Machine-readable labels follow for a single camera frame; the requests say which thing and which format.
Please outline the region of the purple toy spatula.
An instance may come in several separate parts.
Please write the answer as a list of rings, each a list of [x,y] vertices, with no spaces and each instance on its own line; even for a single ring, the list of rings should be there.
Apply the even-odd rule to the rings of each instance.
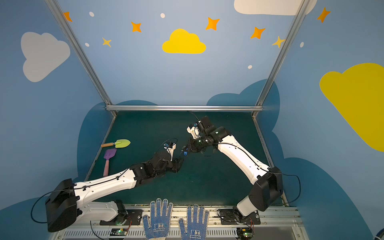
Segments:
[[[105,152],[104,159],[106,160],[106,162],[105,162],[103,177],[107,177],[109,175],[110,159],[116,155],[116,152],[117,152],[117,149],[108,149]]]

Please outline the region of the left aluminium frame post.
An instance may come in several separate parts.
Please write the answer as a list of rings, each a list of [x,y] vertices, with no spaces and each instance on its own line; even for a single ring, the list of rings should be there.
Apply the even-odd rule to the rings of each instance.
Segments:
[[[94,70],[90,60],[88,59],[85,51],[83,50],[76,34],[74,33],[73,29],[70,26],[70,22],[66,19],[64,12],[61,9],[61,6],[58,1],[52,1],[52,0],[45,0],[48,8],[50,9],[51,13],[55,17],[57,23],[59,24],[60,28],[64,32],[65,36],[67,37],[69,43],[71,44],[73,50],[75,51],[77,57],[79,58],[81,64],[83,65],[84,69],[86,70],[87,74],[89,75],[92,83],[96,87],[99,95],[101,96],[102,100],[106,104],[106,107],[113,105],[110,97],[107,94],[107,91],[105,90],[100,78],[98,77],[96,71]]]

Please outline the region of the horizontal aluminium frame bar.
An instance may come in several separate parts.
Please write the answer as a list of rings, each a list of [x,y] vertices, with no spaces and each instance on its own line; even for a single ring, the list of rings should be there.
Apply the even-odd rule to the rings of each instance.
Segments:
[[[107,111],[195,111],[195,112],[260,112],[262,106],[150,106],[150,105],[107,105]]]

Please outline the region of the left green circuit board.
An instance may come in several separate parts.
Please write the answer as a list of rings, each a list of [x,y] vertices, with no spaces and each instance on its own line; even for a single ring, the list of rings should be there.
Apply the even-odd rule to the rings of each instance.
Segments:
[[[110,237],[126,237],[129,232],[128,228],[125,229],[112,229]]]

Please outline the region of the green circuit board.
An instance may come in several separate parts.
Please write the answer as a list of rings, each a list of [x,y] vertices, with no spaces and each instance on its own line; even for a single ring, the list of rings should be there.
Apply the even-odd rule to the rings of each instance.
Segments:
[[[129,232],[128,228],[125,229],[112,229],[110,237],[126,237]]]
[[[254,231],[251,228],[237,228],[237,240],[251,240],[254,236]]]

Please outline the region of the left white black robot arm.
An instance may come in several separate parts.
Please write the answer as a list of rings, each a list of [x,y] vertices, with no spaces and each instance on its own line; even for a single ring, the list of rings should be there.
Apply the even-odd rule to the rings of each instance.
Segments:
[[[94,200],[138,188],[167,172],[179,172],[184,158],[183,153],[173,158],[171,150],[164,150],[155,153],[149,161],[132,165],[114,175],[88,182],[61,181],[45,201],[48,232],[58,232],[71,226],[84,213],[81,208]]]

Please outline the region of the aluminium frame post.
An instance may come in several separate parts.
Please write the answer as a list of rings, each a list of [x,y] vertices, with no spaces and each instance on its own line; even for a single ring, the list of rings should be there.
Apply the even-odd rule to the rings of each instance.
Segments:
[[[107,91],[105,90],[100,78],[98,77],[96,71],[94,70],[90,60],[88,59],[85,51],[83,50],[76,34],[74,33],[73,29],[70,26],[70,22],[66,19],[64,12],[61,9],[61,6],[58,1],[52,1],[52,0],[45,0],[48,8],[50,9],[51,13],[55,17],[57,23],[59,24],[60,28],[64,32],[65,36],[67,37],[69,43],[71,44],[73,50],[75,51],[77,57],[79,58],[81,64],[83,65],[84,69],[86,70],[87,74],[89,75],[92,83],[96,87],[99,95],[101,96],[102,100],[106,104],[106,107],[113,105],[110,97],[107,94]]]
[[[266,83],[264,84],[262,91],[258,97],[258,100],[256,102],[256,110],[252,112],[252,118],[253,120],[256,120],[256,117],[259,112],[263,110],[263,104],[268,96],[268,93],[270,92],[270,89],[279,73],[280,68],[283,65],[283,62],[290,50],[291,45],[293,44],[293,41],[306,17],[307,9],[309,9],[311,1],[310,0],[304,0],[300,3],[298,11],[296,15],[294,16],[294,19],[292,21],[292,24],[290,25],[290,28],[287,32],[285,41],[283,42],[283,46],[280,47],[279,53],[277,55],[277,58],[274,62],[274,65],[272,67],[272,70],[267,78]]]

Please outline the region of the blue dotted work glove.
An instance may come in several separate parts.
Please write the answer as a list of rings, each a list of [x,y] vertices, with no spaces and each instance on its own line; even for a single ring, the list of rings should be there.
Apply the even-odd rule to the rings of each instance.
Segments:
[[[182,240],[206,240],[209,212],[204,206],[187,207],[187,223],[179,219]]]
[[[150,203],[150,215],[143,216],[143,227],[147,240],[165,240],[169,234],[173,203],[167,199],[156,199]]]

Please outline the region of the right green circuit board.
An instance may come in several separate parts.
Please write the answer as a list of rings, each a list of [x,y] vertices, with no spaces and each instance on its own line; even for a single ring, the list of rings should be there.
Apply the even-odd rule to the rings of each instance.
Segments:
[[[254,231],[251,228],[237,228],[237,240],[251,240],[254,236]]]

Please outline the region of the right blue dotted work glove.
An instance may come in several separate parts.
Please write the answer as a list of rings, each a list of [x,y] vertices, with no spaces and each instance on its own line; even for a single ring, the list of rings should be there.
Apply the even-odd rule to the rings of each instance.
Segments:
[[[204,206],[187,207],[187,223],[179,219],[182,240],[206,240],[209,212]]]

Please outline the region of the left blue dotted work glove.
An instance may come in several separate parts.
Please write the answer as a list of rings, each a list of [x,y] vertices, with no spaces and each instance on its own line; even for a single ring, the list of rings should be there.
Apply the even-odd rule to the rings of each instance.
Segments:
[[[167,199],[156,199],[150,203],[150,215],[143,216],[143,227],[147,240],[165,240],[169,234],[173,203]]]

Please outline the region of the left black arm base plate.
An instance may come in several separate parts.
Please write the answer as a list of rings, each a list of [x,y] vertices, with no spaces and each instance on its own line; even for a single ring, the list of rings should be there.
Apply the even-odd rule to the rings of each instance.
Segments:
[[[143,210],[125,210],[119,212],[111,221],[100,221],[101,226],[138,226],[141,224]]]

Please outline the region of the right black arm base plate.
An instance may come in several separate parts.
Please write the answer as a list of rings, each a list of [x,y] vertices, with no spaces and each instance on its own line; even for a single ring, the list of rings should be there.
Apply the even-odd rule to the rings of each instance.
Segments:
[[[248,216],[243,216],[235,209],[218,209],[217,215],[222,225],[260,225],[259,212],[253,212]]]

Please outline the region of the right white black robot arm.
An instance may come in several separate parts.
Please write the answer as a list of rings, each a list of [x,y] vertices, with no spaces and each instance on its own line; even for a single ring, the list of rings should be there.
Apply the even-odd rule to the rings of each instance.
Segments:
[[[283,194],[283,174],[277,167],[269,167],[247,151],[224,127],[215,127],[205,116],[187,127],[191,137],[182,153],[200,153],[214,147],[226,155],[246,175],[253,185],[250,193],[235,207],[240,218],[256,211],[264,212]]]

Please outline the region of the right aluminium frame post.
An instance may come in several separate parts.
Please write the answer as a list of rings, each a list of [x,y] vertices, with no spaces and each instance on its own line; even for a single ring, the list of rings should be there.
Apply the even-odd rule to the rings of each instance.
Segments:
[[[258,100],[256,102],[256,110],[252,112],[252,118],[253,120],[256,120],[256,117],[259,112],[263,110],[263,104],[268,96],[268,93],[270,92],[270,89],[279,73],[280,68],[283,65],[283,62],[290,50],[291,45],[293,44],[293,41],[306,17],[307,9],[309,9],[311,1],[310,0],[304,0],[300,3],[298,11],[296,15],[294,16],[294,19],[292,21],[292,24],[290,25],[290,28],[287,32],[285,41],[283,42],[283,46],[280,47],[279,53],[277,55],[277,58],[274,62],[274,65],[272,67],[272,70],[267,78],[266,83],[264,84],[262,91],[258,97]]]

